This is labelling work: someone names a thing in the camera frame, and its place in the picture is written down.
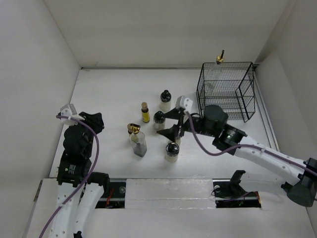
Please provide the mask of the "brown spice jar black lid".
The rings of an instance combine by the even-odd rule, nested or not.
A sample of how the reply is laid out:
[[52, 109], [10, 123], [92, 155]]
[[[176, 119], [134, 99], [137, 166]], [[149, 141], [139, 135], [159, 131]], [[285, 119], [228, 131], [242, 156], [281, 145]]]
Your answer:
[[156, 131], [163, 130], [165, 128], [165, 115], [162, 111], [158, 111], [154, 114], [154, 129]]

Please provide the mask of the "glass bottle dark contents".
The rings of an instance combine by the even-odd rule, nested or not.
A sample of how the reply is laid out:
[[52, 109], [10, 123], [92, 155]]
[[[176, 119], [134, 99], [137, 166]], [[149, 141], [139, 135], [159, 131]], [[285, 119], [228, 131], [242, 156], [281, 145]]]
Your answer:
[[127, 125], [127, 129], [134, 154], [139, 157], [144, 157], [147, 152], [147, 145], [145, 134], [141, 131], [141, 126], [134, 123], [129, 123]]

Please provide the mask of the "glass bottle gold pourer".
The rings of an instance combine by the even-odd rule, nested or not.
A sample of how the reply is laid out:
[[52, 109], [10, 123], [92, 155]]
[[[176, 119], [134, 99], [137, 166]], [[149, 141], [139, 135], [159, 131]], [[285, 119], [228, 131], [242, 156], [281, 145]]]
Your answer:
[[220, 67], [220, 65], [223, 63], [224, 61], [224, 52], [225, 50], [221, 51], [221, 54], [219, 56], [216, 57], [216, 62], [215, 62], [215, 66], [211, 71], [211, 79], [210, 79], [210, 95], [212, 95], [215, 86], [216, 86], [216, 82], [219, 80], [221, 74], [222, 74], [222, 69]]

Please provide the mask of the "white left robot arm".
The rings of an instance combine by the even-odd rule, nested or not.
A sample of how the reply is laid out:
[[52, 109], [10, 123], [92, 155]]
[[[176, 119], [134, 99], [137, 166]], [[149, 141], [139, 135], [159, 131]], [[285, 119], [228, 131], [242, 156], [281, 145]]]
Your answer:
[[46, 227], [51, 238], [83, 238], [99, 199], [110, 192], [108, 174], [94, 172], [97, 162], [90, 160], [104, 122], [101, 113], [59, 113], [57, 118], [69, 126], [57, 173], [56, 210]]

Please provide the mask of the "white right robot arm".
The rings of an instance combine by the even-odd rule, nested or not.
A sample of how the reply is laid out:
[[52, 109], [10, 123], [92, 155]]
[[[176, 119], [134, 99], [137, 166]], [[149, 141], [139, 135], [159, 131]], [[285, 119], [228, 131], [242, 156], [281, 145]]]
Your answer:
[[165, 119], [176, 119], [171, 128], [157, 133], [176, 142], [184, 133], [191, 132], [208, 155], [220, 156], [228, 153], [251, 161], [285, 180], [281, 188], [294, 203], [312, 207], [317, 194], [317, 161], [314, 158], [301, 160], [287, 156], [255, 141], [244, 131], [228, 124], [228, 114], [220, 106], [209, 105], [202, 117], [190, 114], [184, 108], [174, 108], [154, 115], [155, 123], [162, 124]]

